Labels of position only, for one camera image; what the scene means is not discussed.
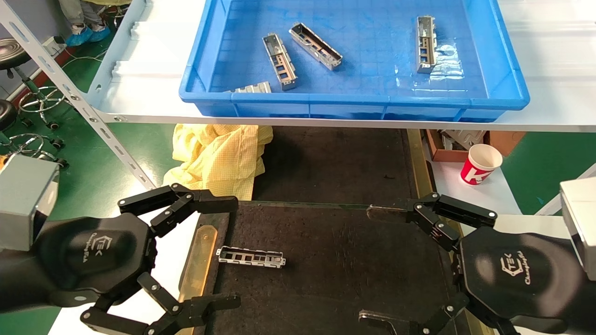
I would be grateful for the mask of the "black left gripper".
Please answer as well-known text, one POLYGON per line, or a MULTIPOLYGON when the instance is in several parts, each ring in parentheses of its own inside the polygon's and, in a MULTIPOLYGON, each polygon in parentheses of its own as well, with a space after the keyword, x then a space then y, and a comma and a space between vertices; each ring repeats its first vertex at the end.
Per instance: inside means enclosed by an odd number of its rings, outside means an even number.
POLYGON ((44 225, 33 253, 43 270, 47 305, 65 308, 96 302, 80 320, 105 335, 176 335, 181 329, 205 326, 217 310, 240 307, 236 293, 179 302, 149 273, 157 256, 155 236, 164 237, 195 212, 236 212, 237 197, 172 184, 119 200, 118 206, 122 215, 114 218, 87 217, 44 225), (151 219, 151 229, 137 217, 160 208, 164 211, 151 219), (140 290, 164 310, 157 321, 147 324, 108 313, 140 290))

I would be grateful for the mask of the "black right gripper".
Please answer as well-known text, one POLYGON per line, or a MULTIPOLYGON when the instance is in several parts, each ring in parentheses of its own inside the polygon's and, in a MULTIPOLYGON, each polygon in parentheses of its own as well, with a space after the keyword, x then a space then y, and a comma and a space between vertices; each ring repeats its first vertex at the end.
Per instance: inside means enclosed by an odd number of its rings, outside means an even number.
MULTIPOLYGON (((562 319, 588 285, 570 240, 496 231, 492 229, 496 212, 448 195, 399 199, 394 206, 371 204, 367 216, 380 222, 413 223, 447 252, 459 247, 466 290, 502 318, 562 319), (461 240, 445 219, 479 229, 461 240)), ((425 322, 372 310, 361 310, 359 322, 392 335, 438 335, 469 303, 468 295, 460 292, 425 322)))

